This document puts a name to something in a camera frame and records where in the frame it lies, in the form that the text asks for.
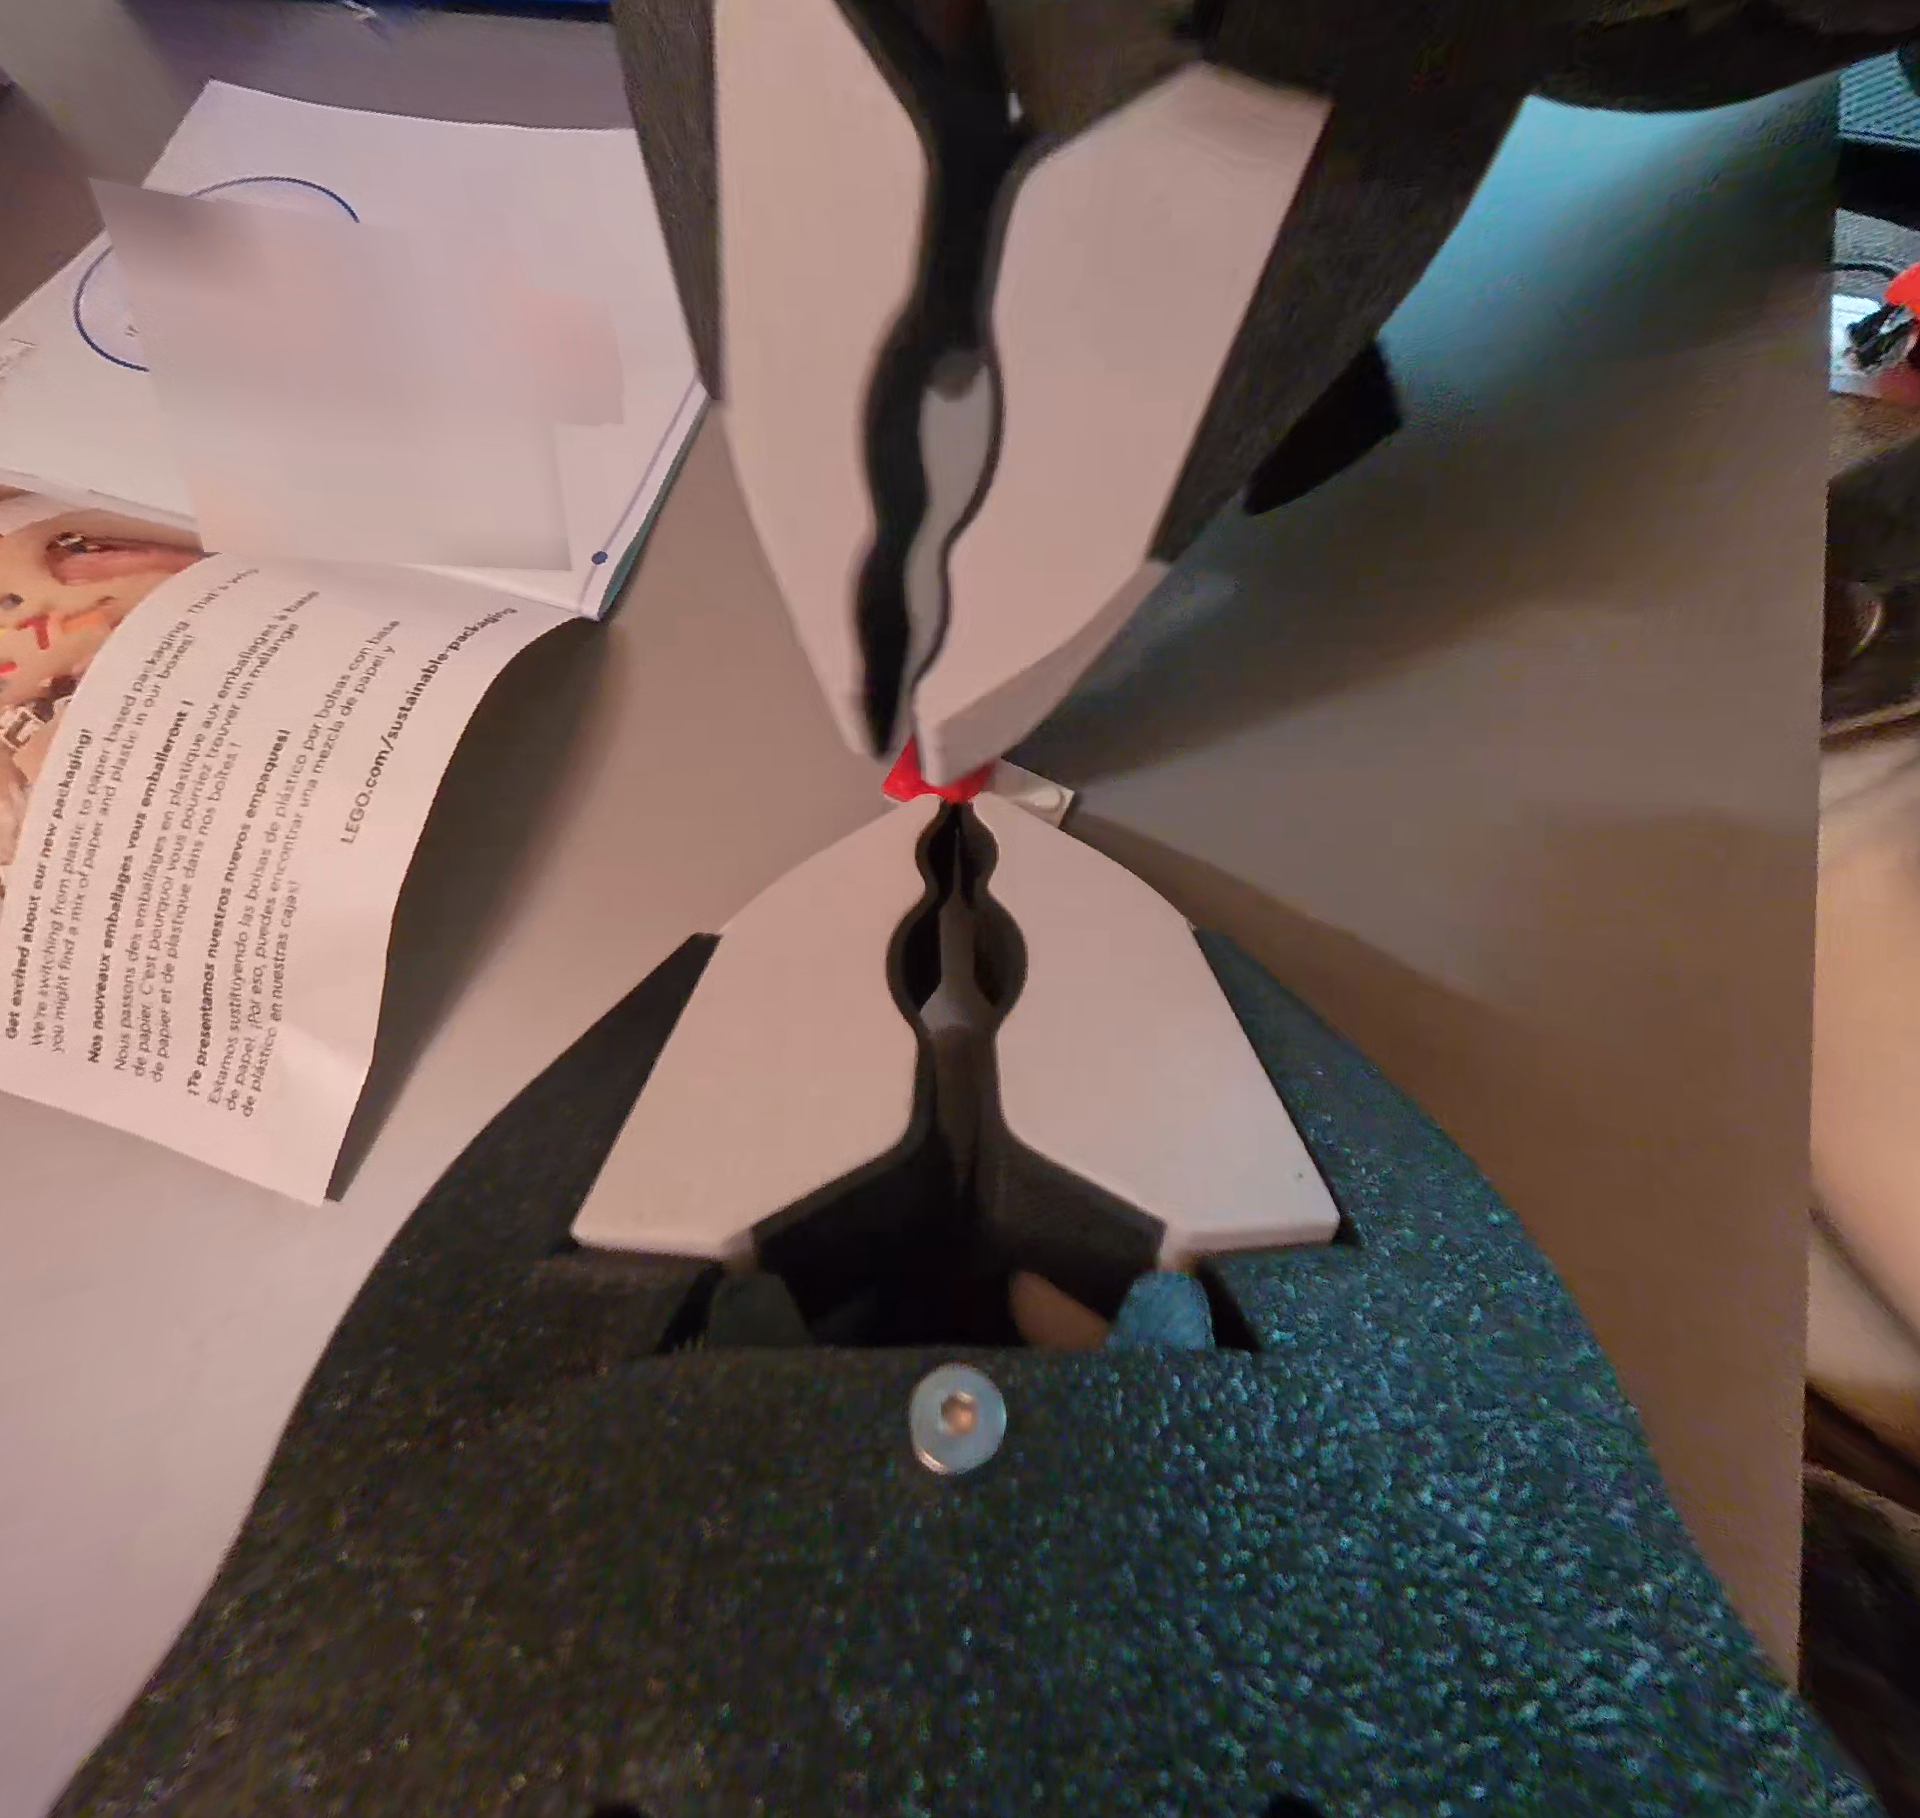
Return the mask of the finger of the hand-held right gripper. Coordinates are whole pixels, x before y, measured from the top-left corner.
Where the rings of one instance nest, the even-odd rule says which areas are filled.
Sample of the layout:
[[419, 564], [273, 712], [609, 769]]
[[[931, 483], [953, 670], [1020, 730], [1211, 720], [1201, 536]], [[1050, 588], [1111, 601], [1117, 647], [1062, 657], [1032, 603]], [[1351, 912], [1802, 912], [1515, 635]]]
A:
[[718, 379], [744, 501], [854, 752], [889, 764], [979, 491], [925, 344], [931, 150], [839, 0], [713, 0]]
[[1186, 61], [1042, 150], [994, 256], [994, 479], [910, 688], [925, 781], [1002, 764], [1167, 588], [1160, 531], [1328, 100]]

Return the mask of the small square red lego plate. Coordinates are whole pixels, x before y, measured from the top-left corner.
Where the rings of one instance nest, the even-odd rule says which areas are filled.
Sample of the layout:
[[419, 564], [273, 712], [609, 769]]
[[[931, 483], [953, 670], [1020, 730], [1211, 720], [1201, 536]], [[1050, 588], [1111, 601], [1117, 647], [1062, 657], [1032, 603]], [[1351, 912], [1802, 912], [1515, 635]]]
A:
[[919, 737], [903, 737], [897, 764], [889, 764], [889, 774], [884, 774], [884, 793], [889, 804], [919, 804], [919, 793], [974, 804], [987, 781], [994, 781], [994, 764], [931, 781]]

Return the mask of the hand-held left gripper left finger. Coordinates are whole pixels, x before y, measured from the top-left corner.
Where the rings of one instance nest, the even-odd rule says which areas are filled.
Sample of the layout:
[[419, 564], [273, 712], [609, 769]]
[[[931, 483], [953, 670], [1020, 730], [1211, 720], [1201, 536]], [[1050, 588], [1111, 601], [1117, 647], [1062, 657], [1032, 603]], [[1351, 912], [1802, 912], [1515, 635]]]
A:
[[569, 1242], [728, 1268], [858, 1268], [953, 1196], [903, 934], [937, 917], [946, 793], [728, 917]]

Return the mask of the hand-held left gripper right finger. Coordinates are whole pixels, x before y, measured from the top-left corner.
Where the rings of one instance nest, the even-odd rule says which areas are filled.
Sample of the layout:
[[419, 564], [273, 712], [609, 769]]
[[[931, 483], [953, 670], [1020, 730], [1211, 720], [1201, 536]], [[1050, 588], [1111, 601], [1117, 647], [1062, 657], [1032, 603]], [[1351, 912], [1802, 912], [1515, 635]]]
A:
[[953, 887], [979, 990], [974, 1221], [1002, 1268], [1331, 1242], [1343, 1204], [1160, 887], [1002, 793], [953, 811]]

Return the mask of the black mesh office chair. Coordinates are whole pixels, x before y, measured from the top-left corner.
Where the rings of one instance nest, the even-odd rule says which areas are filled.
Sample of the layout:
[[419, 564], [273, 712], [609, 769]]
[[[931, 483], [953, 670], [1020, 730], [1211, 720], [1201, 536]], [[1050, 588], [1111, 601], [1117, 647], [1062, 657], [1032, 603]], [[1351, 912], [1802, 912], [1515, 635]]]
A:
[[1920, 43], [1843, 72], [1838, 140], [1838, 203], [1920, 225]]

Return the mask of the person's dark jacket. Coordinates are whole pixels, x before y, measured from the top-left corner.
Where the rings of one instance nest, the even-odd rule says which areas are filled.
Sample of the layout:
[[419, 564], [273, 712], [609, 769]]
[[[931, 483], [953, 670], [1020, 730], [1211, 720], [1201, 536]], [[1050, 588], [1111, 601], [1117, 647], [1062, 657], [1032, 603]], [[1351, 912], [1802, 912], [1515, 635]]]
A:
[[1838, 473], [1824, 588], [1824, 737], [1920, 712], [1920, 437]]

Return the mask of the person's light trousers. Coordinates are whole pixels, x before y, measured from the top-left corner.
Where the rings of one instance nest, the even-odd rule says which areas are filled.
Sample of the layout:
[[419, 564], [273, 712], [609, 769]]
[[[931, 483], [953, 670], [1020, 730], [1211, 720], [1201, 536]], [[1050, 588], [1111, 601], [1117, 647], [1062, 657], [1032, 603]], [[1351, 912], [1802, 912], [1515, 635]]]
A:
[[1824, 752], [1810, 1378], [1920, 1433], [1920, 750]]

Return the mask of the lego instruction booklet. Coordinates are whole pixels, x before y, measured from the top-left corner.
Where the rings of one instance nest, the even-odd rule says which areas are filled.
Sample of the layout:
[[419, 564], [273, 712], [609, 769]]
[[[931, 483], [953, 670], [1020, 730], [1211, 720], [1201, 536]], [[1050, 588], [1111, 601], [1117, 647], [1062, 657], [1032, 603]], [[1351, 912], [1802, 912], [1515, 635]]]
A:
[[397, 901], [704, 416], [626, 125], [208, 86], [6, 305], [6, 1094], [326, 1204]]

